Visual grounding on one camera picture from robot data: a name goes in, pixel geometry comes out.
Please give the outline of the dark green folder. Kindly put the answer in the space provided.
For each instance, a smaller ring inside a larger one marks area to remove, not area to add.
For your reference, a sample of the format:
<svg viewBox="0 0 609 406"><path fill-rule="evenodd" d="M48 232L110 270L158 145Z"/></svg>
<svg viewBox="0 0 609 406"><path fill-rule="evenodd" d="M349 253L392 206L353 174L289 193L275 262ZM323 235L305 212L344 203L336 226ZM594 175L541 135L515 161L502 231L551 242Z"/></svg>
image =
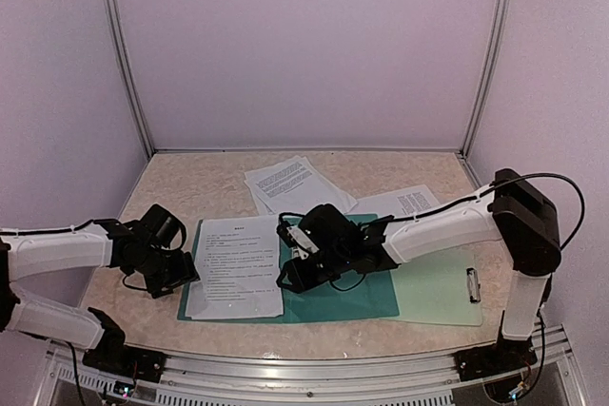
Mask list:
<svg viewBox="0 0 609 406"><path fill-rule="evenodd" d="M199 227L193 243L195 259ZM279 268L292 259L290 249L281 242ZM374 273L363 277L354 272L347 272L337 280L335 285L325 283L311 291L295 294L281 290L284 313L276 318L229 319L229 320L194 320L185 316L187 289L184 287L180 299L177 319L181 321L211 321L215 323L255 323L255 324L297 324L345 321L358 319L393 318L399 315L391 274Z"/></svg>

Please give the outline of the printed paper stack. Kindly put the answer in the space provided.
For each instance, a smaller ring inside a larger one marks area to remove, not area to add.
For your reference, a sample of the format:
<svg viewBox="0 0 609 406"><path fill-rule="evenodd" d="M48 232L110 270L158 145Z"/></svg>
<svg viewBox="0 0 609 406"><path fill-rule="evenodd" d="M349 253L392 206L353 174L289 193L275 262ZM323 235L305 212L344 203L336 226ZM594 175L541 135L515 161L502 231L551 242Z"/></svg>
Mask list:
<svg viewBox="0 0 609 406"><path fill-rule="evenodd" d="M250 170L245 177L245 184L261 215L306 213L322 203L331 203L348 213L358 203L321 174L307 157L294 156L275 165Z"/></svg>

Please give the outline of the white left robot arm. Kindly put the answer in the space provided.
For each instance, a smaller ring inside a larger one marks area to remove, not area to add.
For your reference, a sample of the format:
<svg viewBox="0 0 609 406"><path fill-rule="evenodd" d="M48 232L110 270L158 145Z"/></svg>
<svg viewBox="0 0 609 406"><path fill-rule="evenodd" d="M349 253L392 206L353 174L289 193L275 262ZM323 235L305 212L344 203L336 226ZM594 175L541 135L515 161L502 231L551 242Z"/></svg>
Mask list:
<svg viewBox="0 0 609 406"><path fill-rule="evenodd" d="M159 299L199 280L184 242L186 226L161 205L141 219L94 219L66 228L4 231L1 234L1 328L68 342L92 350L115 373L133 362L130 347L112 336L103 312L68 306L32 294L18 281L78 268L118 268L144 279L144 292Z"/></svg>

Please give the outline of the printed paper sheet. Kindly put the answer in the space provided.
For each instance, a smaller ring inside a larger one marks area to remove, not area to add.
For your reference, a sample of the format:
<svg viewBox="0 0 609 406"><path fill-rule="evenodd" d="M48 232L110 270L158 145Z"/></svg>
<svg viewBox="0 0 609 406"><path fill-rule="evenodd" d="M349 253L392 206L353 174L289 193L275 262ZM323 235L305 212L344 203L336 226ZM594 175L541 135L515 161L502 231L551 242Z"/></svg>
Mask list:
<svg viewBox="0 0 609 406"><path fill-rule="evenodd" d="M229 320L282 315L275 228L271 216L201 221L194 259L200 279L188 286L185 316Z"/></svg>

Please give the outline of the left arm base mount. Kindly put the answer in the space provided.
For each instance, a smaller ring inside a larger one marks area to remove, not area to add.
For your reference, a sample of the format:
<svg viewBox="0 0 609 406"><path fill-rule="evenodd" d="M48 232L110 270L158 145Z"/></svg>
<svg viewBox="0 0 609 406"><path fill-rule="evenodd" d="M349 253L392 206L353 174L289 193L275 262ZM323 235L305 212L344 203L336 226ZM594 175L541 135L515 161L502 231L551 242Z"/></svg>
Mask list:
<svg viewBox="0 0 609 406"><path fill-rule="evenodd" d="M126 345L122 331L105 330L97 346L86 350L82 362L87 367L119 377L159 383L167 355Z"/></svg>

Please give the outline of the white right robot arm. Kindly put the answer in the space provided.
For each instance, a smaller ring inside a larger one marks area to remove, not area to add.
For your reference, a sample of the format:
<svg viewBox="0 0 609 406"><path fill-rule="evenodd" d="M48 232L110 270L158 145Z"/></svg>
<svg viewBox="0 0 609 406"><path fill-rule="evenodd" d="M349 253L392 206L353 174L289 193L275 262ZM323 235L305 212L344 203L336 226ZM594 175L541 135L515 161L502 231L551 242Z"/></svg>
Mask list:
<svg viewBox="0 0 609 406"><path fill-rule="evenodd" d="M278 218L277 234L295 258L280 269L277 285L301 294L342 274L392 270L419 257L476 242L501 241L514 276L502 315L502 338L490 345L487 364L509 370L532 335L546 284L561 262L558 211L530 176L510 168L491 184L444 205L405 217L353 222L330 203L299 216Z"/></svg>

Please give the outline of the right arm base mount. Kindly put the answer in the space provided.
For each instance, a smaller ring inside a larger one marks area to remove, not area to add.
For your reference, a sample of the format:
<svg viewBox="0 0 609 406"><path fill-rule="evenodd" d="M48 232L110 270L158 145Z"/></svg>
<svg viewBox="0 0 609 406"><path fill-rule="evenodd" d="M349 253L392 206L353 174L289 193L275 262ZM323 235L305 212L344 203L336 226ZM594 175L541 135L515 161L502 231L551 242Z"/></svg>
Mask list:
<svg viewBox="0 0 609 406"><path fill-rule="evenodd" d="M507 337L502 327L494 342L457 351L453 359L460 381L497 376L532 367L538 362L531 335Z"/></svg>

